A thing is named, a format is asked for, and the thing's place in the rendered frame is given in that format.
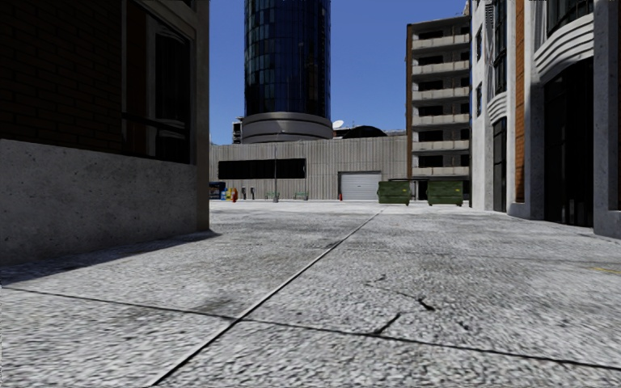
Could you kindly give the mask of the grey corrugated building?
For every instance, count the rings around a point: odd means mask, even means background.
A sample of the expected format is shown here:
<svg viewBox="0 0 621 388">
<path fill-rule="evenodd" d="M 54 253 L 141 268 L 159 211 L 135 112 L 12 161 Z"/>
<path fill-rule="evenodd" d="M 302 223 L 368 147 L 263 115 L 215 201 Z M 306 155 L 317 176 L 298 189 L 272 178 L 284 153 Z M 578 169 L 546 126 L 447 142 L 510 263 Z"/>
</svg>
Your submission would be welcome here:
<svg viewBox="0 0 621 388">
<path fill-rule="evenodd" d="M 210 181 L 226 188 L 256 190 L 256 199 L 274 192 L 274 144 L 214 145 Z M 277 186 L 280 199 L 308 192 L 310 200 L 377 200 L 378 183 L 406 175 L 407 138 L 277 142 Z"/>
</svg>

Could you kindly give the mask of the glass tower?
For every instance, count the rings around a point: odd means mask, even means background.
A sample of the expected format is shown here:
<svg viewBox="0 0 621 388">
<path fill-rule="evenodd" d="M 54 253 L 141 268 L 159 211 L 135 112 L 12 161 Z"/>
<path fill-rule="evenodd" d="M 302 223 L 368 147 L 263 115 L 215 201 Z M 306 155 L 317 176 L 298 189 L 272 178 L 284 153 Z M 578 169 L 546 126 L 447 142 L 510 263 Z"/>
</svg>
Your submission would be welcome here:
<svg viewBox="0 0 621 388">
<path fill-rule="evenodd" d="M 244 0 L 241 141 L 332 138 L 331 0 Z"/>
</svg>

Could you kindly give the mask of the pale concrete balcony building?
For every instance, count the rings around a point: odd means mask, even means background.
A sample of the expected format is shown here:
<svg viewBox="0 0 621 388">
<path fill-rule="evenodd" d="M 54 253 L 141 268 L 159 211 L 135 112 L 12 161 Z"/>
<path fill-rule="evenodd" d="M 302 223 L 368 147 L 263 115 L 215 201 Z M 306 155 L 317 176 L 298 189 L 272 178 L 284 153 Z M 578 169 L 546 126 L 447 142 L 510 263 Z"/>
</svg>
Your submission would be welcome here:
<svg viewBox="0 0 621 388">
<path fill-rule="evenodd" d="M 431 180 L 469 188 L 471 20 L 467 15 L 407 26 L 408 179 L 426 200 Z"/>
</svg>

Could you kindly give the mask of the green dumpster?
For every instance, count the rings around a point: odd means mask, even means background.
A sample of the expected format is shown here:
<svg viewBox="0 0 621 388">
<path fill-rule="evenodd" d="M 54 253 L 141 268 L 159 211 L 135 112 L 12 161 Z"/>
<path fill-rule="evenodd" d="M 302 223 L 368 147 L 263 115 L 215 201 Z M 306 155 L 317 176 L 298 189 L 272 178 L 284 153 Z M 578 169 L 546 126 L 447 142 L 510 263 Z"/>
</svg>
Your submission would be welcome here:
<svg viewBox="0 0 621 388">
<path fill-rule="evenodd" d="M 432 205 L 463 205 L 462 180 L 432 180 L 428 182 L 427 198 Z"/>
<path fill-rule="evenodd" d="M 380 204 L 409 205 L 412 191 L 408 181 L 380 181 L 377 195 Z"/>
</svg>

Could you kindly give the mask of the white stone building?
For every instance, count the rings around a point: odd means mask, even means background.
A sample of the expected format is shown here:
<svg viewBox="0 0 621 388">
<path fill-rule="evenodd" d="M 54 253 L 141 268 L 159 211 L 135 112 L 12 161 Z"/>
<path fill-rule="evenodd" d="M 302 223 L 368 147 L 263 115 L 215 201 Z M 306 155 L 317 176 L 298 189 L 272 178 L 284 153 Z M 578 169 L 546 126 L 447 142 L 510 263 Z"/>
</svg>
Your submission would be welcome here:
<svg viewBox="0 0 621 388">
<path fill-rule="evenodd" d="M 469 0 L 471 205 L 621 238 L 621 0 Z"/>
</svg>

